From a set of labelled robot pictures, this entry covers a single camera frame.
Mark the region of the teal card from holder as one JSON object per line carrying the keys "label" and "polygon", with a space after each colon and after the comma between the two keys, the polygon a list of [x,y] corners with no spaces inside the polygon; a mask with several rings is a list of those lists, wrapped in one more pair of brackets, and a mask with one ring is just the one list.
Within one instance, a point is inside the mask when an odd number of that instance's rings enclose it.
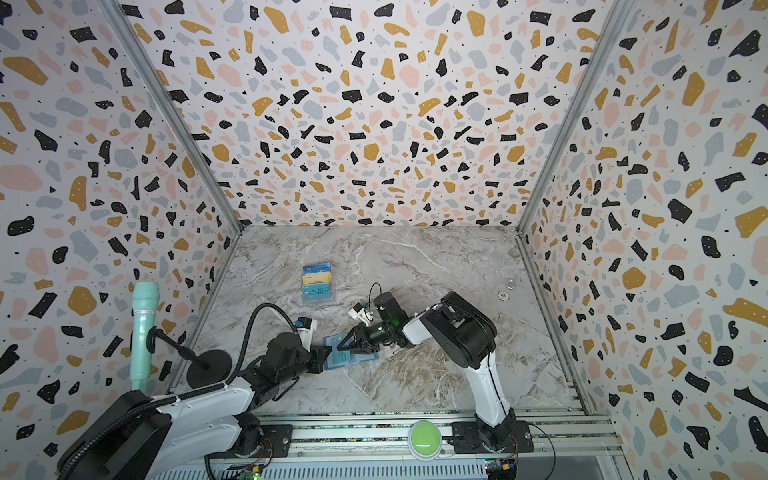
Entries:
{"label": "teal card from holder", "polygon": [[332,347],[332,352],[327,360],[329,369],[337,369],[346,367],[352,360],[351,354],[347,350],[340,350],[338,348],[341,343],[341,337],[333,337],[329,341],[329,345]]}

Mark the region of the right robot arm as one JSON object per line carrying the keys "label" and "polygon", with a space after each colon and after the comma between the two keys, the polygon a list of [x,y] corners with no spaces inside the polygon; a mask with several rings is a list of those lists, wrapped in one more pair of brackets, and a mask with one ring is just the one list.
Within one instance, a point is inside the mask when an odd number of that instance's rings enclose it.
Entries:
{"label": "right robot arm", "polygon": [[482,444],[491,451],[504,449],[516,423],[516,415],[499,378],[497,329],[492,320],[453,291],[412,316],[406,314],[390,292],[377,296],[372,305],[380,321],[355,325],[337,349],[370,355],[383,345],[410,349],[428,340],[436,341],[466,375]]}

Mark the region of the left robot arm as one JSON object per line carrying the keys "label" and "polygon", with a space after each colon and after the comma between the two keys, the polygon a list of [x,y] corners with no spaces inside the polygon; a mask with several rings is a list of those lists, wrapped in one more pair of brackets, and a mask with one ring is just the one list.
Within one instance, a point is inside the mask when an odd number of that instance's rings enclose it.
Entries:
{"label": "left robot arm", "polygon": [[234,375],[178,395],[121,395],[58,461],[61,479],[150,479],[207,455],[254,451],[254,410],[279,400],[303,374],[319,374],[332,349],[304,346],[297,333],[272,339]]}

